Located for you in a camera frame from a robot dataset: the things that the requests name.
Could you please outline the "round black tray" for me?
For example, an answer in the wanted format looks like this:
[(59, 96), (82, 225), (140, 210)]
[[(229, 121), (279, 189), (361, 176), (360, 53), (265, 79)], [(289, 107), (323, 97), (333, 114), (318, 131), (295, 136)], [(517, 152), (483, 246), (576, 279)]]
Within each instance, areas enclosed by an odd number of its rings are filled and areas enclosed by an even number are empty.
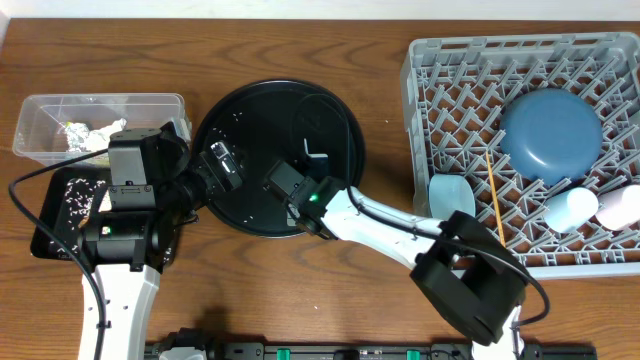
[(283, 160), (304, 174), (303, 139), (312, 153), (329, 156), (330, 175), (360, 184), (366, 161), (356, 117), (329, 90), (297, 80), (266, 80), (243, 86), (220, 100), (205, 116), (192, 149), (200, 153), (225, 141), (245, 175), (243, 185), (207, 208), (225, 224), (250, 235), (300, 235), (287, 222), (281, 203), (263, 187), (267, 172)]

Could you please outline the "wooden chopstick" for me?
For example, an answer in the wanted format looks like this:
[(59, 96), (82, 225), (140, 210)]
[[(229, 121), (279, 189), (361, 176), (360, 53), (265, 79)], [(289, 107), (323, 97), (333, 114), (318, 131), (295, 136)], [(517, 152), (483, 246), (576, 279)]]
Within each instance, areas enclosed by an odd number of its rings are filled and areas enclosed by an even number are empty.
[(502, 224), (500, 205), (499, 205), (499, 200), (498, 200), (498, 196), (497, 196), (497, 189), (496, 189), (495, 179), (494, 179), (494, 175), (493, 175), (491, 156), (490, 156), (488, 151), (485, 152), (485, 161), (486, 161), (486, 165), (487, 165), (488, 180), (489, 180), (489, 184), (490, 184), (491, 196), (492, 196), (493, 207), (494, 207), (494, 212), (495, 212), (496, 228), (497, 228), (497, 231), (498, 231), (500, 243), (502, 244), (503, 247), (506, 248), (505, 234), (504, 234), (504, 229), (503, 229), (503, 224)]

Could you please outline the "light blue bowl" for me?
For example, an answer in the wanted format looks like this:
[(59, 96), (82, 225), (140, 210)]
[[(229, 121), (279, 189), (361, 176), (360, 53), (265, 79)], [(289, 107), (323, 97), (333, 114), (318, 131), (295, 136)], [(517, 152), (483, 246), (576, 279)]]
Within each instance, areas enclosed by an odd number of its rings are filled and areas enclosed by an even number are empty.
[(435, 174), (428, 188), (431, 216), (447, 220), (455, 211), (476, 216), (475, 197), (463, 176)]

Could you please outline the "foil snack wrapper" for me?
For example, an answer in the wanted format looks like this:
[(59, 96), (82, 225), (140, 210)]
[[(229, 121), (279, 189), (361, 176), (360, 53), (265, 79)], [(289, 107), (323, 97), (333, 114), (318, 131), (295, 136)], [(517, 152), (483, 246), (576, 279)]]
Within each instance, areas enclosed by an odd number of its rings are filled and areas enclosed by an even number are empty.
[(85, 141), (89, 137), (89, 127), (85, 123), (67, 122), (63, 132), (66, 136), (68, 152), (84, 152), (86, 150)]

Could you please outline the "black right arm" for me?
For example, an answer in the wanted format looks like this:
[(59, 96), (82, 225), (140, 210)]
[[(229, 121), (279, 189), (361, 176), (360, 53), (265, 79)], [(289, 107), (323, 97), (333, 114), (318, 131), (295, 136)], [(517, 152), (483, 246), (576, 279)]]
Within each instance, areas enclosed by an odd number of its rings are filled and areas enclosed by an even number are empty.
[(317, 182), (280, 161), (264, 186), (296, 226), (369, 247), (404, 265), (437, 312), (472, 342), (475, 359), (518, 359), (526, 270), (486, 227), (456, 211), (440, 220), (376, 202), (334, 177)]

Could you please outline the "light blue cup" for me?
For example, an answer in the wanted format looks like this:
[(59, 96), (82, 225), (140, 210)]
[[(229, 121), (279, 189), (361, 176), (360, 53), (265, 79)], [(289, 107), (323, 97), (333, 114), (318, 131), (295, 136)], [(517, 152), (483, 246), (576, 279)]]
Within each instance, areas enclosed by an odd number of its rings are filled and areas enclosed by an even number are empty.
[(544, 206), (543, 220), (559, 233), (577, 230), (596, 214), (599, 208), (597, 196), (590, 190), (577, 187), (549, 198)]

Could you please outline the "dark blue plate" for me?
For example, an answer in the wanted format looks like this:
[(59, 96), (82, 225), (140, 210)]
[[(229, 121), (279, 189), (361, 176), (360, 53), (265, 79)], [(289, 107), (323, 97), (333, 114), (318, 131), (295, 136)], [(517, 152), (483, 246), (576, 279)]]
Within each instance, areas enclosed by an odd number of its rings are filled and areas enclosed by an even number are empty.
[(587, 173), (603, 144), (601, 122), (579, 96), (545, 88), (522, 95), (505, 108), (500, 148), (524, 178), (549, 187)]

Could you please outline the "pink cup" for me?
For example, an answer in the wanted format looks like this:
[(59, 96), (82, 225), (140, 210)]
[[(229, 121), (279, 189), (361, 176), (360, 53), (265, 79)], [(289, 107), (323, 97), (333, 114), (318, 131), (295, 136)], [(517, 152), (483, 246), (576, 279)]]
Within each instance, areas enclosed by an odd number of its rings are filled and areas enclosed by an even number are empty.
[(622, 230), (639, 221), (639, 186), (620, 188), (599, 198), (601, 205), (595, 214), (597, 221), (613, 231)]

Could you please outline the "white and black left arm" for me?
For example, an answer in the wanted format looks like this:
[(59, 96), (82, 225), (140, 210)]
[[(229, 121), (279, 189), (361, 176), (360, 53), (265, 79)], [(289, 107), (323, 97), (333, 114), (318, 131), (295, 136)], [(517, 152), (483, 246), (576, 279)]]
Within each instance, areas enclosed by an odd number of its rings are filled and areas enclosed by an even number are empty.
[(173, 124), (125, 129), (107, 149), (110, 206), (82, 224), (78, 244), (90, 274), (82, 281), (82, 359), (141, 359), (160, 276), (182, 226), (243, 174), (229, 145), (190, 154)]

